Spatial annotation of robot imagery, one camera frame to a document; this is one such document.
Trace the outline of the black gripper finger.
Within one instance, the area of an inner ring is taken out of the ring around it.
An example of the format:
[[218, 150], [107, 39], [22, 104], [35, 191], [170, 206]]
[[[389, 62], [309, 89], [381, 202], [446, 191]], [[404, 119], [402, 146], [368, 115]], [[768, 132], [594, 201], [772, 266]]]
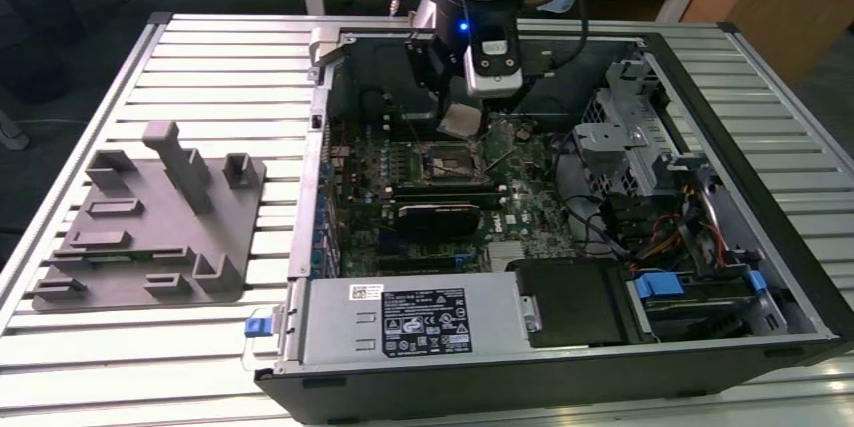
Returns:
[[460, 84], [458, 77], [444, 78], [437, 90], [437, 117], [445, 118], [453, 102], [453, 94]]

